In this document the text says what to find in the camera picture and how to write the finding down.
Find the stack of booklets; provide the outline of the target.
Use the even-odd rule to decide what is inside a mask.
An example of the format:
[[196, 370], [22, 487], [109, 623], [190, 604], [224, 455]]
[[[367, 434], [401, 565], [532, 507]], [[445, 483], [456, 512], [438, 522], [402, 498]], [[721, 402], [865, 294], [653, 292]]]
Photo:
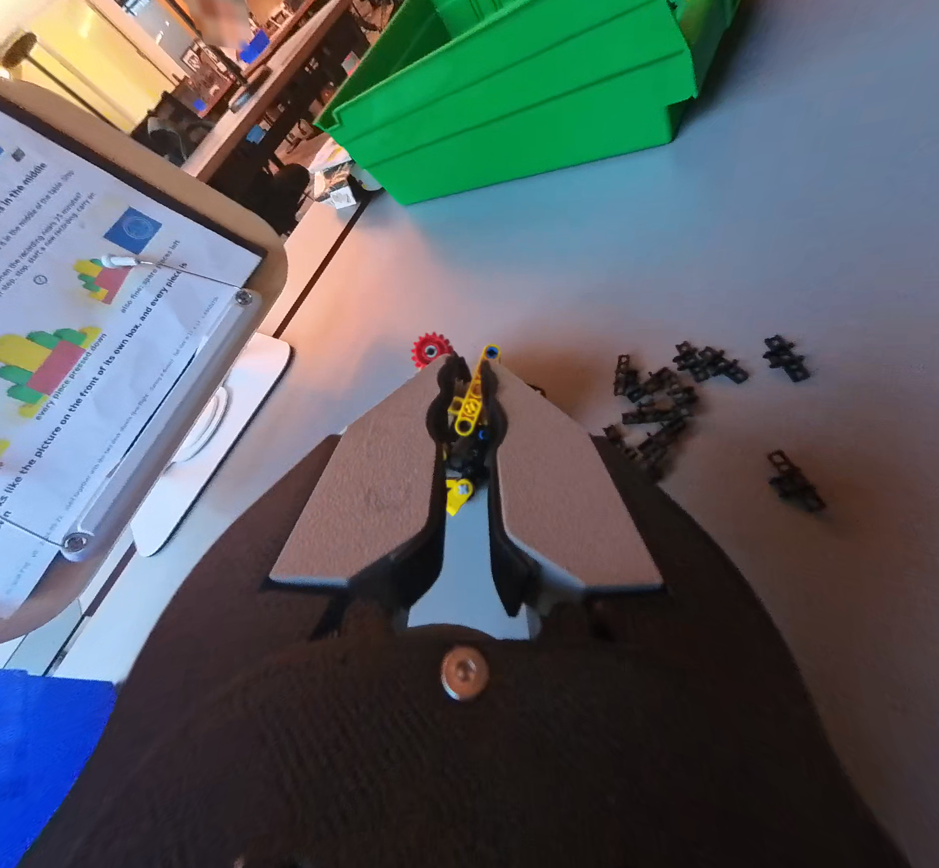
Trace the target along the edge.
[[307, 170], [310, 199], [336, 211], [357, 206], [366, 196], [383, 191], [379, 180], [331, 137], [316, 151]]

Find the yellow black lego vehicle model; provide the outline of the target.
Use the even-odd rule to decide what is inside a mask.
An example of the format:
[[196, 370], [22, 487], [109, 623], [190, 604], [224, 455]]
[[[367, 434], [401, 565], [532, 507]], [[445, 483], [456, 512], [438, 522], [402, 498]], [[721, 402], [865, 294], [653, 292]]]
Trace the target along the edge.
[[483, 489], [489, 478], [487, 463], [491, 428], [484, 405], [483, 365], [501, 361], [497, 343], [484, 346], [473, 372], [458, 364], [448, 409], [442, 459], [446, 465], [446, 512], [455, 517]]

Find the long work table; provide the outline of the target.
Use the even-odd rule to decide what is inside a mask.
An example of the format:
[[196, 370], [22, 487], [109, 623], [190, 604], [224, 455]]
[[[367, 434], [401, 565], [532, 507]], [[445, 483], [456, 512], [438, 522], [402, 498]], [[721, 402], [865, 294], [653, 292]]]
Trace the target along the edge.
[[260, 123], [280, 93], [311, 60], [326, 36], [345, 17], [355, 0], [306, 0], [298, 17], [313, 8], [301, 26], [295, 19], [271, 41], [246, 78], [253, 86], [243, 103], [231, 104], [207, 137], [198, 145], [181, 170], [208, 182], [241, 144], [252, 127]]

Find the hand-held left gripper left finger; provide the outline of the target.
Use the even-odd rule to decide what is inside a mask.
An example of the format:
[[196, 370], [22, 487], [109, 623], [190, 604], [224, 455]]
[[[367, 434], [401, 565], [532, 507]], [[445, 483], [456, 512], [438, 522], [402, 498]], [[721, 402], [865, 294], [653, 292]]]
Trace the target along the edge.
[[271, 586], [408, 612], [443, 563], [444, 445], [465, 359], [431, 362], [340, 436], [269, 574]]

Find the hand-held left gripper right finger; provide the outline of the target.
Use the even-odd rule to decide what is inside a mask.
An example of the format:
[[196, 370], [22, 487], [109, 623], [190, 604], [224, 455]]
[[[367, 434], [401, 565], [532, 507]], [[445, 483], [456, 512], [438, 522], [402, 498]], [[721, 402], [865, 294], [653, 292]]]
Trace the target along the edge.
[[663, 589], [592, 435], [489, 361], [485, 411], [490, 565], [505, 612]]

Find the instruction sheet display stand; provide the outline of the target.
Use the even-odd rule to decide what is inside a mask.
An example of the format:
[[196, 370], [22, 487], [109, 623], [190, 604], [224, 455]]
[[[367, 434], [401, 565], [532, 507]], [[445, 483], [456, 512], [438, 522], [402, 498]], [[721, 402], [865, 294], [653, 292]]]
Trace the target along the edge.
[[77, 600], [281, 294], [283, 238], [2, 80], [2, 644]]

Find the blue plastic bin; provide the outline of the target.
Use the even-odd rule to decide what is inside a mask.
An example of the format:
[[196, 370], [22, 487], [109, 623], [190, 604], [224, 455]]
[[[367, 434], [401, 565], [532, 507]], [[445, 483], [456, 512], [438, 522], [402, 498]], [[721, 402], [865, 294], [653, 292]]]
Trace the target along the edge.
[[16, 866], [96, 749], [111, 682], [1, 672], [1, 865]]

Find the scattered black lego track links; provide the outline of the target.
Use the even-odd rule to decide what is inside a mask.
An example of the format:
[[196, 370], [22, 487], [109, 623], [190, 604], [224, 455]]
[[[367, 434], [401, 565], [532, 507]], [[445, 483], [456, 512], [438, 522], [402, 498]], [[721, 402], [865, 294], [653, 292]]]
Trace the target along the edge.
[[[805, 356], [784, 335], [768, 336], [763, 344], [763, 361], [768, 369], [781, 371], [790, 382], [812, 377]], [[628, 408], [620, 422], [603, 428], [605, 441], [615, 448], [640, 474], [658, 484], [674, 463], [676, 448], [690, 434], [691, 422], [699, 412], [699, 387], [709, 381], [726, 380], [744, 384], [749, 371], [723, 349], [697, 347], [689, 341], [678, 343], [669, 366], [640, 373], [629, 355], [619, 355], [613, 375], [613, 395], [625, 400]], [[630, 444], [629, 428], [647, 428], [642, 440]], [[766, 455], [772, 475], [768, 485], [781, 501], [809, 514], [821, 514], [827, 503], [816, 486], [782, 449]]]

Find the green plastic bin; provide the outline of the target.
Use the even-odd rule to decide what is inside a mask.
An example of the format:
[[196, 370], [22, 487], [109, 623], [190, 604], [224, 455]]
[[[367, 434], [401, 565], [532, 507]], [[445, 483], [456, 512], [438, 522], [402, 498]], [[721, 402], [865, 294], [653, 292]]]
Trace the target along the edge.
[[316, 125], [401, 204], [670, 143], [741, 0], [405, 0]]

